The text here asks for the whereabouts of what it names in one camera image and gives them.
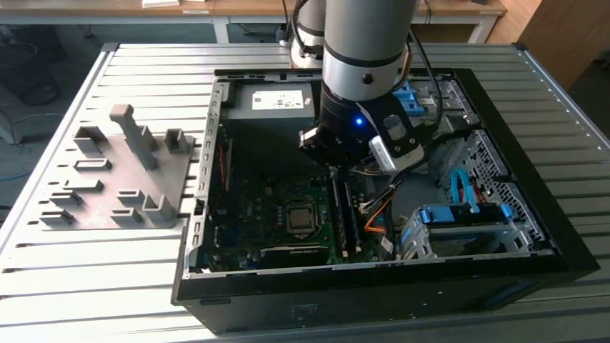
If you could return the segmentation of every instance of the black computer chassis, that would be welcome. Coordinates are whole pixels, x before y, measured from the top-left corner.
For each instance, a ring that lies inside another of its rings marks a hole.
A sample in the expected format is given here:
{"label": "black computer chassis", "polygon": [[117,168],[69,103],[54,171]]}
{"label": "black computer chassis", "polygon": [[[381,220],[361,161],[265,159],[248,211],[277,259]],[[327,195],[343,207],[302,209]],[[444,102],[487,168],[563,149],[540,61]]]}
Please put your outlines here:
{"label": "black computer chassis", "polygon": [[[221,71],[221,75],[232,72],[244,71]],[[281,71],[248,72],[264,75]],[[424,70],[411,72],[424,75]],[[537,224],[555,244],[555,254],[373,269],[333,271],[327,268],[289,274],[181,279],[185,229],[172,304],[184,306],[213,333],[413,319],[497,309],[536,290],[569,282],[599,269],[471,70],[436,69],[435,72],[452,75],[461,87]]]}

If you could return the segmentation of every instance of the wooden desk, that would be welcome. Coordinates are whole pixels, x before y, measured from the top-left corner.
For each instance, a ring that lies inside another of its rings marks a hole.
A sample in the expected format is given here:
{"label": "wooden desk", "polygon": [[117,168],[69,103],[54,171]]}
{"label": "wooden desk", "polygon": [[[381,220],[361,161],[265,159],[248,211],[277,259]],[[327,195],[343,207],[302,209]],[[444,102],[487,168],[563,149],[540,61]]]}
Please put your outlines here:
{"label": "wooden desk", "polygon": [[142,9],[141,0],[0,0],[0,23],[5,16],[188,16],[189,11],[210,15],[213,6],[213,1],[182,1],[180,6]]}
{"label": "wooden desk", "polygon": [[[294,8],[296,0],[285,0],[288,11]],[[423,1],[417,6],[413,24],[424,24],[427,7]],[[431,24],[471,24],[468,43],[484,43],[493,28],[497,17],[505,14],[500,0],[489,0],[487,5],[479,5],[469,0],[429,0]],[[216,36],[225,24],[282,23],[284,8],[281,0],[214,0],[214,29]]]}
{"label": "wooden desk", "polygon": [[[296,0],[285,0],[288,10],[294,8]],[[469,0],[429,0],[432,16],[479,16],[503,15],[505,8],[500,0],[489,0],[487,5],[477,5]],[[216,16],[282,16],[281,0],[214,0]],[[417,15],[425,15],[425,5],[417,6]]]}
{"label": "wooden desk", "polygon": [[[285,0],[288,10],[294,0]],[[500,0],[429,0],[431,24],[471,24],[469,43],[484,43],[497,17]],[[425,21],[417,7],[413,24]],[[141,8],[141,0],[0,0],[0,24],[212,24],[217,43],[228,43],[226,24],[284,23],[281,0],[182,1],[180,6]]]}

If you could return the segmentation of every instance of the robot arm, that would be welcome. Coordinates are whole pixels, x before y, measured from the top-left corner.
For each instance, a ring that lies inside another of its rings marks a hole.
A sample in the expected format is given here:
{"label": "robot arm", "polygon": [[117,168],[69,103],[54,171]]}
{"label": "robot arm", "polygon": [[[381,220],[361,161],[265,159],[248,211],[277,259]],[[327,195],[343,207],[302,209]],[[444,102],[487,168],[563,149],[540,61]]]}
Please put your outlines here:
{"label": "robot arm", "polygon": [[300,142],[320,164],[348,168],[372,153],[381,170],[399,172],[423,158],[391,94],[413,9],[415,0],[325,2],[319,125]]}

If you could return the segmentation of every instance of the floor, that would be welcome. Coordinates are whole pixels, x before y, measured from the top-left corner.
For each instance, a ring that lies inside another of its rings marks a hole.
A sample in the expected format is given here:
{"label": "floor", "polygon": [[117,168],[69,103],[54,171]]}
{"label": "floor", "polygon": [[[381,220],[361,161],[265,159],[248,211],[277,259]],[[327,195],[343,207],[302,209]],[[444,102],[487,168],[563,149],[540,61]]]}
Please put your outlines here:
{"label": "floor", "polygon": [[[233,42],[273,42],[272,24],[238,27],[229,26],[229,39]],[[24,106],[12,95],[0,88],[0,109],[12,120],[32,114],[58,114],[24,120],[16,128],[25,137],[25,145],[18,148],[0,140],[0,208],[10,206],[17,199],[28,177],[8,179],[33,170],[54,129],[61,121],[61,114],[69,107],[88,70],[98,54],[104,41],[122,43],[214,43],[213,29],[205,24],[112,25],[93,26],[92,38],[82,38],[76,26],[57,26],[61,43],[68,53],[66,59],[54,62],[49,68],[61,87],[61,95],[49,105]],[[610,135],[610,69],[601,69],[601,63],[593,63],[568,91],[571,97],[592,118],[601,131]],[[0,210],[0,224],[8,212]]]}

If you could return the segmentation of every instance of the black cable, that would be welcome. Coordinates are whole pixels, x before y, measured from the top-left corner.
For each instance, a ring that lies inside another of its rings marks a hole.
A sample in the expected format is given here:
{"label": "black cable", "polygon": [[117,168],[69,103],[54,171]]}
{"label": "black cable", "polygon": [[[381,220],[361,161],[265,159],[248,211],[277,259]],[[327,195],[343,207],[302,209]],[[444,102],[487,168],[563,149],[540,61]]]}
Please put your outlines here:
{"label": "black cable", "polygon": [[472,125],[468,126],[465,129],[453,131],[449,134],[443,134],[439,137],[436,137],[424,147],[423,159],[391,176],[387,187],[379,193],[379,195],[361,207],[361,210],[368,211],[376,204],[379,204],[379,202],[383,202],[387,199],[387,197],[389,197],[393,194],[395,190],[404,181],[404,176],[428,162],[431,154],[440,144],[445,143],[452,139],[467,137],[476,129],[480,129],[480,126]]}
{"label": "black cable", "polygon": [[285,31],[284,31],[284,40],[288,41],[289,35],[289,21],[288,21],[288,8],[285,7],[285,0],[281,0],[281,5],[284,6],[284,20],[285,20]]}
{"label": "black cable", "polygon": [[8,116],[6,112],[4,112],[1,109],[0,109],[0,114],[6,118],[6,121],[8,121],[8,125],[10,126],[10,138],[12,138],[12,141],[14,142],[14,146],[17,148],[22,148],[25,146],[25,143],[21,143],[18,144],[16,142],[16,139],[14,139],[14,127],[13,127],[13,124],[12,124],[12,120],[10,120],[10,117]]}
{"label": "black cable", "polygon": [[294,6],[294,11],[292,12],[292,34],[294,35],[296,38],[296,44],[301,48],[302,52],[305,52],[305,43],[302,43],[301,35],[298,33],[298,30],[296,29],[296,24],[298,23],[298,12],[301,11],[302,6],[307,4],[308,0],[300,0],[298,3],[296,3]]}
{"label": "black cable", "polygon": [[425,20],[424,24],[431,24],[431,6],[429,6],[429,0],[424,0],[425,2]]}
{"label": "black cable", "polygon": [[425,67],[425,71],[428,72],[428,76],[429,76],[431,82],[432,82],[432,84],[435,86],[435,90],[436,90],[437,104],[436,104],[436,119],[435,119],[435,124],[433,125],[435,125],[435,129],[437,129],[437,127],[440,126],[441,110],[443,110],[440,86],[437,85],[435,72],[431,70],[431,64],[429,64],[429,60],[428,60],[428,55],[425,55],[425,51],[423,49],[421,42],[419,41],[417,35],[412,31],[412,29],[408,30],[408,35],[409,35],[412,41],[415,42],[415,46],[417,48],[419,56],[421,57],[421,61],[423,61],[424,67]]}
{"label": "black cable", "polygon": [[384,207],[383,211],[383,219],[384,219],[384,230],[387,232],[385,236],[388,237],[388,241],[392,246],[392,251],[389,252],[389,260],[395,260],[395,251],[396,249],[393,248],[395,246],[395,228],[393,228],[393,219],[391,217],[391,200],[388,204]]}

